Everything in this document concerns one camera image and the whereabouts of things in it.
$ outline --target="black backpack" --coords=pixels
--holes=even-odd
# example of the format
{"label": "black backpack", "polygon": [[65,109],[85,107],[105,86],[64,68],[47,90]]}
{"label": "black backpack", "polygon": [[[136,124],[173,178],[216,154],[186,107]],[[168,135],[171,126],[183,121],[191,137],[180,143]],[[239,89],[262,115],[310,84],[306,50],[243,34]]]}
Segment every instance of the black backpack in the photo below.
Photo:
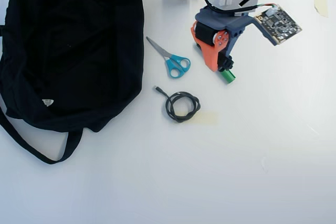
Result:
{"label": "black backpack", "polygon": [[142,0],[9,0],[1,27],[0,92],[6,114],[69,132],[53,161],[32,148],[0,110],[0,124],[48,164],[66,160],[83,128],[100,131],[141,91]]}

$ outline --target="orange part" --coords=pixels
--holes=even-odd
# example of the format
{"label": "orange part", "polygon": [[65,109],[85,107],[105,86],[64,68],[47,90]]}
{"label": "orange part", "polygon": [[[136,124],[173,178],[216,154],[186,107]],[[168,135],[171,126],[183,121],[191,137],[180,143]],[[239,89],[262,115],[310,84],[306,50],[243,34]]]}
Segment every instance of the orange part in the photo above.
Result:
{"label": "orange part", "polygon": [[196,38],[195,26],[197,21],[194,23],[193,27],[191,28],[191,33],[193,34],[194,40],[197,44],[201,47],[203,58],[205,64],[212,70],[218,70],[218,53],[226,48],[229,42],[229,33],[227,30],[219,31],[215,35],[214,45],[210,46],[207,43]]}

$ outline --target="circuit board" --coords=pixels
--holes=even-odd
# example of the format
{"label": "circuit board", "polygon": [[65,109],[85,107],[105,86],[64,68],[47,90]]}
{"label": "circuit board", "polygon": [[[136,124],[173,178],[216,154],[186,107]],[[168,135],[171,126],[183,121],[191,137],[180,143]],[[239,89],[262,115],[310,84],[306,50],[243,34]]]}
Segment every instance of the circuit board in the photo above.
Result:
{"label": "circuit board", "polygon": [[267,12],[268,10],[257,15],[255,19],[273,37],[277,44],[285,42],[302,31],[301,27],[281,7],[272,15]]}

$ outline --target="masking tape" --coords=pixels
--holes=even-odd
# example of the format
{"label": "masking tape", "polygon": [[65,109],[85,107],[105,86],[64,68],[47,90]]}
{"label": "masking tape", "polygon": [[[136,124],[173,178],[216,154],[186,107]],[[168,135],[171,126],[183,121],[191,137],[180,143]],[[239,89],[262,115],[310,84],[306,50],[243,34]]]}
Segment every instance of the masking tape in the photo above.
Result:
{"label": "masking tape", "polygon": [[323,17],[328,18],[328,0],[314,0],[316,11]]}
{"label": "masking tape", "polygon": [[218,112],[211,111],[198,111],[193,118],[184,123],[187,124],[198,124],[206,126],[214,126],[219,124],[219,114]]}

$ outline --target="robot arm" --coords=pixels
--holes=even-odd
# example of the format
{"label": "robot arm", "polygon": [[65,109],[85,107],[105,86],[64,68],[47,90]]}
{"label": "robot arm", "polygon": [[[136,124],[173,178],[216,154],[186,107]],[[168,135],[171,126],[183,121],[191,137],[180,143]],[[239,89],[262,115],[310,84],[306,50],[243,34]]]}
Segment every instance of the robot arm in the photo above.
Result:
{"label": "robot arm", "polygon": [[[191,28],[206,65],[212,71],[220,71],[228,82],[234,80],[230,72],[233,67],[230,55],[237,39],[245,27],[254,24],[273,44],[278,45],[301,28],[290,16],[275,4],[258,5],[258,0],[205,0],[207,6],[196,15]],[[249,12],[261,6],[271,9],[253,18]]]}

